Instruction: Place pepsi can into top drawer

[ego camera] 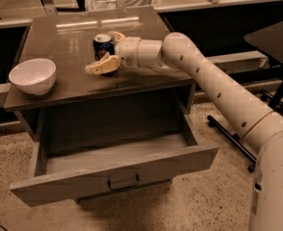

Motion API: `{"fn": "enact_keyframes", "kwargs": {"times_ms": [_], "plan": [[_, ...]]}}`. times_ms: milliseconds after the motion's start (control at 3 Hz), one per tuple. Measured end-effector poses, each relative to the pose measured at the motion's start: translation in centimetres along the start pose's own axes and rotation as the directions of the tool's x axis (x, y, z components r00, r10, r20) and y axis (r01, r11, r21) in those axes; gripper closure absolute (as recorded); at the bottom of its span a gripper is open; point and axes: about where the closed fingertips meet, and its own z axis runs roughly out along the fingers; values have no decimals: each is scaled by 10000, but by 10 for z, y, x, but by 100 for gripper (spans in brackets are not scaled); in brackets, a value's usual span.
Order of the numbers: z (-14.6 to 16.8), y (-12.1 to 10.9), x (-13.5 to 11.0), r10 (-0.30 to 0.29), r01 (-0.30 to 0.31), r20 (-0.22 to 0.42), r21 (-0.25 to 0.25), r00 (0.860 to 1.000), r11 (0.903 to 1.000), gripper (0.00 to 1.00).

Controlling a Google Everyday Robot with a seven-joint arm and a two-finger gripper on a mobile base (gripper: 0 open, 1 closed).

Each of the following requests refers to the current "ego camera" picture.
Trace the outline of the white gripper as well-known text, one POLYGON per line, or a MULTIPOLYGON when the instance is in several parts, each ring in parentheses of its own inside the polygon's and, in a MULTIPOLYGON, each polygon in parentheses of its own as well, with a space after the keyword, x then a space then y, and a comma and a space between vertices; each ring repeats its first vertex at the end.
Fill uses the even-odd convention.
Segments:
POLYGON ((116 55, 106 54, 101 60, 87 64, 88 75, 102 75, 118 70, 120 63, 125 68, 138 68, 138 46, 141 38, 125 37, 121 32, 110 31, 116 55))

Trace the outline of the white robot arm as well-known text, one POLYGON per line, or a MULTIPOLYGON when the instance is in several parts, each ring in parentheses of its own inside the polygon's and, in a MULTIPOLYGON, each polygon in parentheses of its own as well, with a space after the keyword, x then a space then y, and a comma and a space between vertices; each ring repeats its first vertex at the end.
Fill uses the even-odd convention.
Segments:
POLYGON ((100 60, 86 65, 88 74, 106 74, 123 66, 157 72, 182 70, 193 77, 257 153, 249 231, 283 231, 283 116, 212 64, 181 33, 153 40, 111 32, 94 39, 110 41, 115 53, 104 52, 100 60))

